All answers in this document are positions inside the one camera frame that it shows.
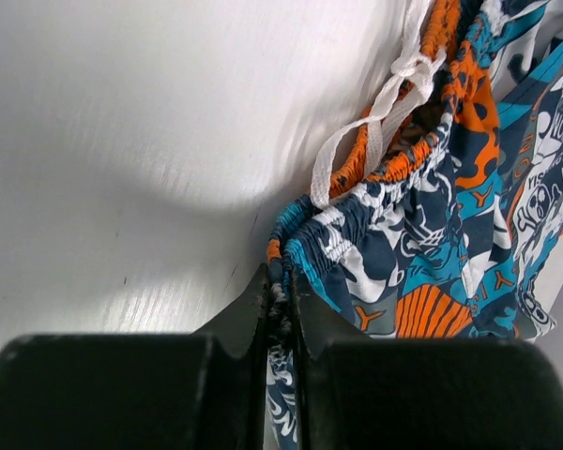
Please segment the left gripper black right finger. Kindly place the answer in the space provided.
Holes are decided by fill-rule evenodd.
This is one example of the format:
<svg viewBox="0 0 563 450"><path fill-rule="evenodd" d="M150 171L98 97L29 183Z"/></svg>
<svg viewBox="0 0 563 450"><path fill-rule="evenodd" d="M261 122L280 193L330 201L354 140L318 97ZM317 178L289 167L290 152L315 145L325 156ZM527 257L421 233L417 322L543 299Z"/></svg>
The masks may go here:
<svg viewBox="0 0 563 450"><path fill-rule="evenodd" d="M535 346L372 338L291 281L303 449L563 449L563 387Z"/></svg>

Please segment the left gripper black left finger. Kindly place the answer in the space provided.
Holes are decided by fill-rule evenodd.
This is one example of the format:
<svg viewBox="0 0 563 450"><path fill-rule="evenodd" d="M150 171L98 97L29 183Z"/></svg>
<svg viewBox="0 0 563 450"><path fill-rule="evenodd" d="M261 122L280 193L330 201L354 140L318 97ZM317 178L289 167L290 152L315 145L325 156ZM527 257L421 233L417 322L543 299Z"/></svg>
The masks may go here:
<svg viewBox="0 0 563 450"><path fill-rule="evenodd" d="M190 334L36 334L0 351L0 449L259 449L268 276Z"/></svg>

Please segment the blue orange patterned shorts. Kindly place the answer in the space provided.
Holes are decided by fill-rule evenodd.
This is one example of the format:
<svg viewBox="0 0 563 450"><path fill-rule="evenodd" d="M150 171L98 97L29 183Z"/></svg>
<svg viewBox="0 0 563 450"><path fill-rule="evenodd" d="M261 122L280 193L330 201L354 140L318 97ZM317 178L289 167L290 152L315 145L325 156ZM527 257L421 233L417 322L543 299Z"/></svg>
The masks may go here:
<svg viewBox="0 0 563 450"><path fill-rule="evenodd" d="M563 233L563 1L410 1L373 105L316 157L267 246L266 400L298 446L292 273L372 338L536 338Z"/></svg>

